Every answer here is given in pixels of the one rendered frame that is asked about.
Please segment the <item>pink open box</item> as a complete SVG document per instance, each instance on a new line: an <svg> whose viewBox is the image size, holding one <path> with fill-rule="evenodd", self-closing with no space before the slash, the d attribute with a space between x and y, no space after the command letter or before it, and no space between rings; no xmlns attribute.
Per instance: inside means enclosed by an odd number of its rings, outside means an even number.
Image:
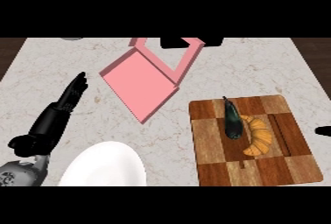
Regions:
<svg viewBox="0 0 331 224"><path fill-rule="evenodd" d="M144 123L178 90L184 74L203 47L197 38L183 38L188 44L174 70L144 46L146 38L132 38L131 49L98 72L116 97L140 123Z"/></svg>

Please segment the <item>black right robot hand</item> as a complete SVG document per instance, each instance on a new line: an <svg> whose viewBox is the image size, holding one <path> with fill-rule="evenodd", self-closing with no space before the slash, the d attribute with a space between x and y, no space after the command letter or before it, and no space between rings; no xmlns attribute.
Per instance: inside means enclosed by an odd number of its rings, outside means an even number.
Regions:
<svg viewBox="0 0 331 224"><path fill-rule="evenodd" d="M314 129L314 133L321 136L331 137L331 126L321 126Z"/></svg>

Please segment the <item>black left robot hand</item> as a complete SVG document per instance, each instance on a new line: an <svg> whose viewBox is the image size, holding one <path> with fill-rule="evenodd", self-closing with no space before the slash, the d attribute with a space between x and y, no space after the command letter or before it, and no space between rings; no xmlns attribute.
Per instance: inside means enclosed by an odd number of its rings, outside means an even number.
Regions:
<svg viewBox="0 0 331 224"><path fill-rule="evenodd" d="M81 95L88 88L85 73L81 72L69 82L55 102L42 110L26 135L16 136L7 146L14 154L27 158L33 155L48 155L54 149L67 126L67 119Z"/></svg>

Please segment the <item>black block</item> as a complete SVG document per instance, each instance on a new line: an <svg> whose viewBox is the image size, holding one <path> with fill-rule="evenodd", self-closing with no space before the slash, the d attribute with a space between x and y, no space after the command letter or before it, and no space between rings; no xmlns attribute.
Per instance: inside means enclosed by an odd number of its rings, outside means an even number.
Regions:
<svg viewBox="0 0 331 224"><path fill-rule="evenodd" d="M159 46L162 49L187 48L188 43L181 38L160 38Z"/></svg>
<svg viewBox="0 0 331 224"><path fill-rule="evenodd" d="M200 38L205 47L219 46L222 44L222 38Z"/></svg>

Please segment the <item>checkered wooden cutting board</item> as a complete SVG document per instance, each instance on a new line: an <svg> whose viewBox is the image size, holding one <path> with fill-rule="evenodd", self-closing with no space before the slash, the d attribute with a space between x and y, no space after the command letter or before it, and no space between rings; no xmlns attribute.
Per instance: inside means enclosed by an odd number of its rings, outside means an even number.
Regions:
<svg viewBox="0 0 331 224"><path fill-rule="evenodd" d="M242 135L224 134L224 100L188 103L197 179L202 186L282 186L318 182L318 170L284 98L231 98Z"/></svg>

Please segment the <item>golden croissant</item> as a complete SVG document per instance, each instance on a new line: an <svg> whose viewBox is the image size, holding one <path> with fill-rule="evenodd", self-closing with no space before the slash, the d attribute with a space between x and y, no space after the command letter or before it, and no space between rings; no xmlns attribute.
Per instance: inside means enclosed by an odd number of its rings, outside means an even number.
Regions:
<svg viewBox="0 0 331 224"><path fill-rule="evenodd" d="M245 156L256 157L268 152L268 147L273 142L271 132L265 128L264 121L259 118L253 118L248 115L240 115L242 120L248 125L250 132L250 144L242 151Z"/></svg>

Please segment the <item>white plate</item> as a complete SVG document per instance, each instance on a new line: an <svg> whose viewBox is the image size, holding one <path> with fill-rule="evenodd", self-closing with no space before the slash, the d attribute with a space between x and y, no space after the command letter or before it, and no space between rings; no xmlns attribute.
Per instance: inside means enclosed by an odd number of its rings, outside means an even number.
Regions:
<svg viewBox="0 0 331 224"><path fill-rule="evenodd" d="M146 171L135 151L120 142L89 146L72 160L60 186L146 186Z"/></svg>

